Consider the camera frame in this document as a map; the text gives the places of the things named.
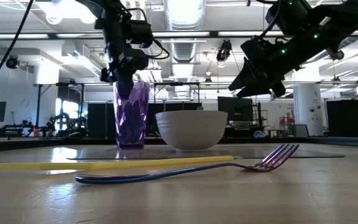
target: white ceramic bowl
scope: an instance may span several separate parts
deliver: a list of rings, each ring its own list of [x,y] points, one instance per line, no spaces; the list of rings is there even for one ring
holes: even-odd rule
[[[227,113],[222,111],[169,111],[155,115],[162,139],[180,152],[201,152],[222,138]]]

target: fork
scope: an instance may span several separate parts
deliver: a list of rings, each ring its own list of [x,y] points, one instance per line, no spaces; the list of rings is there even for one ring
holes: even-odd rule
[[[279,168],[297,149],[299,145],[282,144],[271,152],[265,159],[253,166],[243,166],[236,163],[221,163],[207,166],[199,166],[182,170],[173,170],[169,172],[162,172],[159,174],[142,174],[142,175],[124,175],[124,176],[106,176],[106,175],[88,175],[77,174],[75,180],[82,184],[128,184],[135,182],[142,182],[147,180],[156,180],[173,175],[186,174],[189,172],[196,172],[207,169],[214,169],[218,167],[234,166],[245,169],[245,171],[253,172],[270,172]]]

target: wooden table surface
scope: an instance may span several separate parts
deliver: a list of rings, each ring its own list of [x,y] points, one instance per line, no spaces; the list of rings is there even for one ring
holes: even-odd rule
[[[1,151],[0,162],[67,162],[68,156],[109,147]],[[72,172],[0,172],[0,223],[358,223],[358,147],[302,147],[347,156],[290,159],[269,173],[228,167],[125,185],[79,184]],[[194,165],[78,173],[143,174],[189,166]]]

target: purple plastic cup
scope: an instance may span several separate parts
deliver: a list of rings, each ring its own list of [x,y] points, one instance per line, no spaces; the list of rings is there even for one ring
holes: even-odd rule
[[[119,149],[143,149],[146,134],[149,84],[134,81],[128,100],[123,100],[114,88],[114,115],[116,117],[116,140]]]

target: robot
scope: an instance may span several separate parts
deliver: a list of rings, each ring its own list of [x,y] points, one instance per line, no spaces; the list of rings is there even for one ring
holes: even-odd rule
[[[154,39],[147,21],[131,20],[129,11],[141,9],[126,9],[120,0],[76,1],[97,17],[94,28],[101,29],[104,34],[109,63],[102,71],[101,81],[118,82],[120,95],[127,98],[134,85],[132,76],[136,70],[143,70],[150,58],[163,59],[132,49],[131,44],[147,48],[155,42],[168,56],[169,53]],[[271,94],[269,89],[276,96],[282,96],[285,94],[282,80],[286,73],[299,70],[303,63],[323,50],[327,50],[333,60],[342,59],[344,55],[338,49],[339,44],[358,29],[358,0],[314,8],[306,0],[257,1],[272,4],[266,16],[269,26],[262,34],[241,45],[246,55],[244,67],[229,86],[229,90],[243,88],[237,94],[240,98]],[[325,17],[330,20],[321,25]],[[274,25],[284,35],[293,37],[286,42],[276,40],[274,44],[264,40]]]

